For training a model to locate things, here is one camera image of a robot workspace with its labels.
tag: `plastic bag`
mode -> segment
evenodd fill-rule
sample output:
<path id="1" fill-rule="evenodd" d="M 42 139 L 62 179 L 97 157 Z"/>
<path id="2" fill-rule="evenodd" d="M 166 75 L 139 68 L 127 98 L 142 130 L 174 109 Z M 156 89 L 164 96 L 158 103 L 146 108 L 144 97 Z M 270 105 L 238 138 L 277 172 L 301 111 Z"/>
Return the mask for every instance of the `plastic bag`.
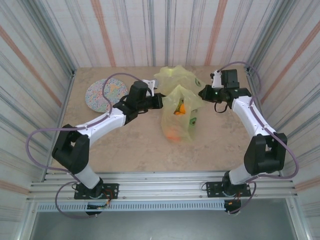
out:
<path id="1" fill-rule="evenodd" d="M 194 138 L 198 108 L 202 99 L 181 85 L 162 98 L 163 113 L 161 127 L 164 135 L 172 142 L 191 142 Z"/>
<path id="2" fill-rule="evenodd" d="M 159 80 L 158 90 L 164 95 L 169 95 L 176 86 L 181 85 L 198 96 L 198 93 L 205 87 L 205 84 L 196 75 L 184 69 L 181 65 L 174 68 L 162 67 L 154 77 Z"/>

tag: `round mat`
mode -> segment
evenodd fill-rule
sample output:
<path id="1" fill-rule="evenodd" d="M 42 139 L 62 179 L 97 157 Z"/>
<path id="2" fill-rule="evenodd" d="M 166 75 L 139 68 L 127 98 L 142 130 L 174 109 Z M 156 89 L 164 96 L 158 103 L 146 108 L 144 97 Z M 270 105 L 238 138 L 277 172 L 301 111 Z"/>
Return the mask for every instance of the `round mat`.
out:
<path id="1" fill-rule="evenodd" d="M 101 79 L 92 84 L 85 93 L 85 103 L 92 110 L 105 113 L 110 109 L 107 100 L 102 96 L 102 86 L 105 79 Z M 111 78 L 104 88 L 104 95 L 111 101 L 112 105 L 119 102 L 120 98 L 128 94 L 126 85 L 115 78 Z"/>

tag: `striped wall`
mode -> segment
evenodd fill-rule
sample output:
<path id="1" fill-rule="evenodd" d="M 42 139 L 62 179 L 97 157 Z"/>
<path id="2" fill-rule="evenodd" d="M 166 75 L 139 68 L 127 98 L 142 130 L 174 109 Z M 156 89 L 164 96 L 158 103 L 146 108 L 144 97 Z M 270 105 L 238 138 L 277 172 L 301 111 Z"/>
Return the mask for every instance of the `striped wall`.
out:
<path id="1" fill-rule="evenodd" d="M 260 106 L 298 157 L 294 183 L 313 239 L 320 240 L 320 1 L 290 3 L 255 61 L 262 77 Z M 286 157 L 288 175 L 295 165 Z"/>
<path id="2" fill-rule="evenodd" d="M 35 0 L 76 68 L 247 60 L 281 0 Z"/>
<path id="3" fill-rule="evenodd" d="M 13 239 L 31 181 L 43 170 L 25 152 L 27 135 L 53 127 L 61 114 L 70 70 L 59 62 L 27 1 L 0 1 L 0 239 Z M 48 160 L 52 133 L 34 136 L 31 153 Z"/>

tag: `black mounting plate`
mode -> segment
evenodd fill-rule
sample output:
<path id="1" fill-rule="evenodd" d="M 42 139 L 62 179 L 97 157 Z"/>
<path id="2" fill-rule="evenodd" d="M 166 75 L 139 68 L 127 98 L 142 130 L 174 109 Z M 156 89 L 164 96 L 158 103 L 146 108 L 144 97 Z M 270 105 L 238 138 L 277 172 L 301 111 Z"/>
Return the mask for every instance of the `black mounting plate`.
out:
<path id="1" fill-rule="evenodd" d="M 106 195 L 109 199 L 117 199 L 119 193 L 119 184 L 118 183 L 103 183 L 103 189 L 112 191 L 112 197 L 109 191 L 105 191 Z M 92 198 L 86 195 L 87 188 L 83 184 L 76 184 L 75 192 L 74 192 L 74 199 L 107 199 L 106 195 L 101 193 L 101 195 L 97 198 Z"/>
<path id="2" fill-rule="evenodd" d="M 208 198 L 225 198 L 228 197 L 224 191 L 223 191 L 223 186 L 221 181 L 208 181 L 205 183 L 206 186 L 206 194 Z M 250 187 L 247 184 L 241 184 L 241 185 L 236 185 L 237 186 L 237 192 L 234 194 L 237 194 L 240 192 L 240 198 L 241 197 L 250 197 L 251 196 L 251 191 Z"/>

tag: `floor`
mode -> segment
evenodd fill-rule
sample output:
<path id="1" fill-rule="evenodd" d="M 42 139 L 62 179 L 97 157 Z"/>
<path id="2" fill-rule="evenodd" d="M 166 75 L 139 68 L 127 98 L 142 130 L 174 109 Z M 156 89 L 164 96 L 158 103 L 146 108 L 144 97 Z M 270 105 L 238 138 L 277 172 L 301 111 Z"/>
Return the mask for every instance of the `floor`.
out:
<path id="1" fill-rule="evenodd" d="M 206 84 L 211 83 L 210 73 L 218 66 L 190 66 Z M 242 66 L 238 71 L 240 87 L 248 88 Z M 72 126 L 86 123 L 100 115 L 85 103 L 88 87 L 100 79 L 117 72 L 130 73 L 150 80 L 160 67 L 103 67 L 79 68 L 66 108 L 63 124 Z M 128 88 L 133 83 L 129 77 L 119 76 Z M 238 116 L 228 109 L 216 113 L 214 104 L 206 102 L 198 111 L 195 140 L 192 143 L 171 143 L 161 129 L 161 110 L 151 110 L 140 115 L 124 127 L 115 129 L 100 138 L 90 149 L 89 163 L 96 172 L 175 172 L 220 171 L 238 167 L 250 139 Z"/>
<path id="2" fill-rule="evenodd" d="M 31 240 L 295 240 L 285 199 L 254 199 L 239 215 L 224 211 L 103 212 L 74 220 L 38 213 Z"/>

